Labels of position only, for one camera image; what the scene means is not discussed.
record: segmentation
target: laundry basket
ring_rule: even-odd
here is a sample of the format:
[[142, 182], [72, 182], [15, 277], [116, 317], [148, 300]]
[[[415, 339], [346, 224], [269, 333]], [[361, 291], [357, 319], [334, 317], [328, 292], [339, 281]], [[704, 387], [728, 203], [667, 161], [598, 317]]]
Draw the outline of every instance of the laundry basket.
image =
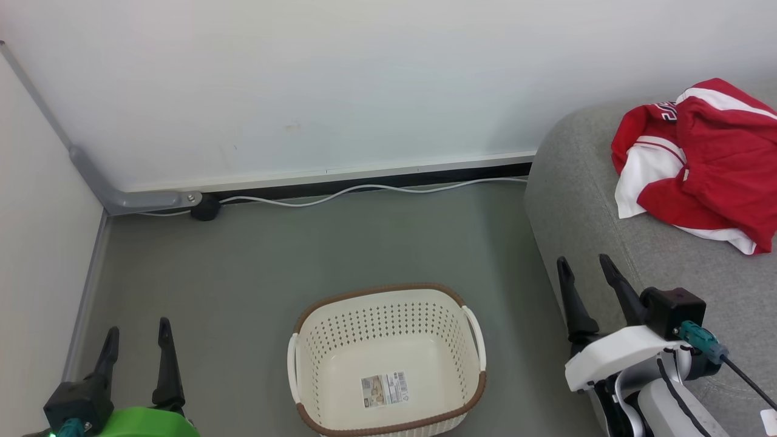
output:
[[308, 308], [287, 370], [302, 420], [321, 435], [425, 437], [454, 428], [480, 400], [486, 349], [452, 290], [392, 285]]

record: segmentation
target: gray floor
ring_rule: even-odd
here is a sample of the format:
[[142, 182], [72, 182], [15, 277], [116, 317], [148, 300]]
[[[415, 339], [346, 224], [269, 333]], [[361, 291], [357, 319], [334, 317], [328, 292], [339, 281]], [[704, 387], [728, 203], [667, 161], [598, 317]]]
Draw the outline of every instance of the gray floor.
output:
[[203, 436], [313, 436], [294, 408], [285, 366], [303, 309], [359, 288], [435, 281], [469, 304], [488, 351], [486, 392], [449, 436], [599, 436], [587, 399], [566, 387], [569, 347], [523, 193], [518, 184], [479, 184], [348, 194], [301, 209], [233, 205], [207, 223], [117, 218], [81, 372], [115, 324], [114, 403], [150, 404], [156, 330], [167, 316], [186, 413]]

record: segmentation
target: gray sofa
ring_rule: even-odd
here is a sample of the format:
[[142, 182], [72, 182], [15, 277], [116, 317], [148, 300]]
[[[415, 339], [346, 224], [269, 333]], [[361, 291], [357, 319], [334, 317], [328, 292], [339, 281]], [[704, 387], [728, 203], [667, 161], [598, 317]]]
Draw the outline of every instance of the gray sofa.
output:
[[[777, 108], [777, 86], [744, 89]], [[610, 143], [623, 114], [671, 96], [608, 103], [563, 118], [531, 167], [525, 204], [560, 304], [556, 258], [563, 255], [577, 290], [602, 332], [625, 326], [598, 263], [607, 253], [637, 291], [683, 287], [707, 302], [704, 326], [761, 388], [777, 395], [777, 253], [748, 257], [729, 243], [692, 236], [647, 214], [618, 219], [618, 175]], [[768, 405], [724, 366], [688, 387], [734, 436], [763, 436]]]

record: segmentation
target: white stripe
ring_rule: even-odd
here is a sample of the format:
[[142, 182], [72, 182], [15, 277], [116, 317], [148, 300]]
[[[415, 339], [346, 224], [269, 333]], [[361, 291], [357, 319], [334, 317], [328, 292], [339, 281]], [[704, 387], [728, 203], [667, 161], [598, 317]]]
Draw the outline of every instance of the white stripe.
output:
[[712, 89], [688, 88], [678, 97], [677, 104], [679, 105], [689, 97], [697, 97], [704, 100], [707, 104], [717, 110], [743, 110], [753, 114], [765, 115], [766, 117], [777, 120], [777, 115], [774, 115], [767, 110], [753, 108], [741, 100], [734, 99], [732, 96]]
[[700, 236], [706, 239], [714, 239], [715, 241], [727, 241], [733, 244], [734, 247], [739, 249], [745, 255], [752, 255], [755, 253], [755, 243], [752, 239], [744, 235], [744, 232], [737, 228], [729, 229], [691, 229], [684, 228], [682, 226], [675, 226], [678, 229], [682, 229], [692, 235]]
[[667, 149], [671, 150], [674, 153], [677, 153], [678, 156], [680, 156], [680, 159], [682, 159], [682, 162], [685, 162], [685, 152], [682, 151], [679, 147], [677, 147], [676, 144], [673, 142], [667, 140], [666, 138], [662, 137], [652, 137], [650, 135], [642, 135], [641, 137], [636, 139], [636, 142], [652, 142], [653, 144], [662, 145], [663, 147], [666, 147]]
[[[656, 144], [667, 143], [667, 148], [672, 145], [671, 142], [658, 137], [640, 138], [651, 138], [650, 142]], [[685, 154], [681, 150], [679, 152], [679, 155], [684, 158]], [[626, 155], [626, 164], [621, 171], [618, 185], [615, 186], [615, 203], [618, 205], [619, 219], [627, 219], [645, 212], [645, 208], [639, 206], [637, 199], [647, 184], [676, 177], [683, 167], [683, 163], [672, 152], [653, 144], [638, 142], [626, 151]]]

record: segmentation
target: basket label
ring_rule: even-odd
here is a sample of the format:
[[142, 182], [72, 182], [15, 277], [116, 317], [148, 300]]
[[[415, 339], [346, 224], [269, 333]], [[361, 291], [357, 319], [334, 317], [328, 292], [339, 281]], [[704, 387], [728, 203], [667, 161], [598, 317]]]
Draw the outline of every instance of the basket label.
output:
[[404, 372], [386, 373], [361, 379], [364, 408], [382, 407], [410, 400]]

